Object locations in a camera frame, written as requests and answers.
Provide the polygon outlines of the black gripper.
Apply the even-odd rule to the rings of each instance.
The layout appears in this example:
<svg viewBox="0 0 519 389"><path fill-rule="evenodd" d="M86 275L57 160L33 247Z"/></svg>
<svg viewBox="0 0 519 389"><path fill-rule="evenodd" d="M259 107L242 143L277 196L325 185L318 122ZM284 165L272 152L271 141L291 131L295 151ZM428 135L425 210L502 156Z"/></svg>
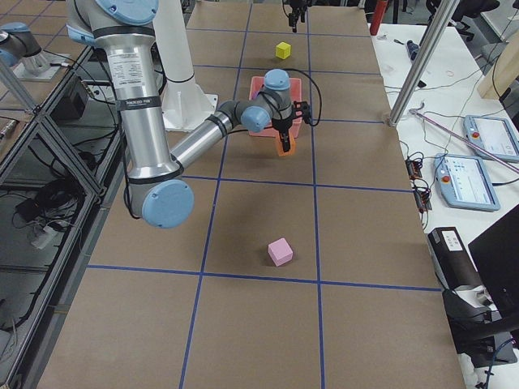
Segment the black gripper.
<svg viewBox="0 0 519 389"><path fill-rule="evenodd" d="M300 16L301 22L305 23L305 14L307 12L307 8L311 6L311 0L284 0L283 6L288 6L290 8L290 11L288 12L289 26L291 27L292 32L296 32L296 16Z"/></svg>
<svg viewBox="0 0 519 389"><path fill-rule="evenodd" d="M281 118L271 120L272 127L277 130L278 151L290 151L290 132L298 132L302 122L311 124L311 106L305 100L294 101L287 114L283 113Z"/></svg>

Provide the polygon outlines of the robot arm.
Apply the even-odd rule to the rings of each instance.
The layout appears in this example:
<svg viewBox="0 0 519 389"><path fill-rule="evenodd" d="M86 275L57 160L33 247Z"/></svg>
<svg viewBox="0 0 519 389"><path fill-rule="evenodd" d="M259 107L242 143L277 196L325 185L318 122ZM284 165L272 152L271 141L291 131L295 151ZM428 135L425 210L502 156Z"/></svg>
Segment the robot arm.
<svg viewBox="0 0 519 389"><path fill-rule="evenodd" d="M151 226L170 229L191 214L185 168L238 126L255 133L270 126L289 151L292 123L311 120L281 69L265 74L251 100L211 102L195 81L178 1L69 1L66 8L69 37L106 54L131 154L127 207Z"/></svg>

